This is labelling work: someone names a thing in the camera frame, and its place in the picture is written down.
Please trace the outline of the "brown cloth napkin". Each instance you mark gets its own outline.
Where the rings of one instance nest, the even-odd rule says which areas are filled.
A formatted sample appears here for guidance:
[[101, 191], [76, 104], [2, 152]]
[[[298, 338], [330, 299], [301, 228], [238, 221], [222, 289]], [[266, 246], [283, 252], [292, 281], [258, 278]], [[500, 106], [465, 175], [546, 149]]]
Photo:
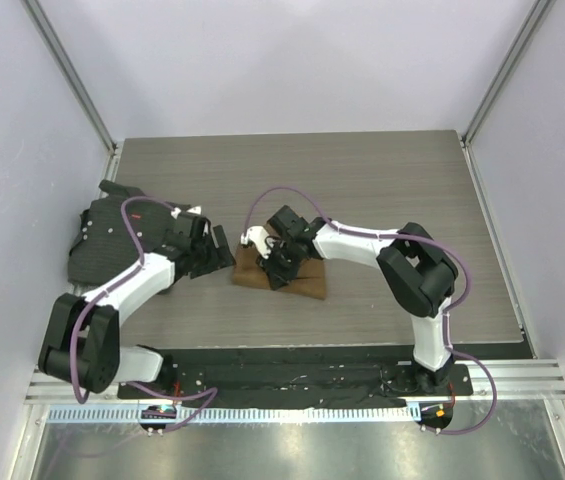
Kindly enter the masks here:
[[[257, 264], [258, 256], [255, 247], [238, 245], [231, 281], [234, 285], [242, 287], [273, 291], [266, 273]], [[276, 289], [276, 292], [325, 300], [327, 279], [324, 262], [318, 259], [303, 260], [296, 278], [288, 285]]]

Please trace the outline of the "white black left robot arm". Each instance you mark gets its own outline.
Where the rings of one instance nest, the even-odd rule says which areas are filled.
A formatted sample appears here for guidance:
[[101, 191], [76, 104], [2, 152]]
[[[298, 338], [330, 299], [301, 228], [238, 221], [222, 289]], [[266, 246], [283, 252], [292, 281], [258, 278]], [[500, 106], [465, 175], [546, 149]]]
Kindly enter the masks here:
[[92, 393], [133, 382], [155, 399], [173, 391], [173, 356], [142, 345], [123, 347], [121, 327], [181, 278], [235, 264], [222, 226], [192, 213], [181, 214], [174, 223], [157, 249], [143, 252], [111, 280], [80, 296], [65, 293], [55, 300], [38, 357], [42, 373]]

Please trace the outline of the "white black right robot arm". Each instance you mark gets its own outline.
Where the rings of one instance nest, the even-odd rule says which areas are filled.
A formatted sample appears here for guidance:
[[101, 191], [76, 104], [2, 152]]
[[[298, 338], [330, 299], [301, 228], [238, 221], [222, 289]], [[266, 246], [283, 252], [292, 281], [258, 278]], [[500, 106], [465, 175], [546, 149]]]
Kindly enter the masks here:
[[411, 318], [415, 386], [434, 395], [448, 385], [454, 359], [443, 312], [450, 306], [458, 270], [421, 225], [373, 230], [321, 217], [309, 222], [285, 205], [267, 226], [247, 228], [241, 243], [256, 248], [257, 265], [273, 290], [295, 282], [310, 260], [343, 260], [379, 270]]

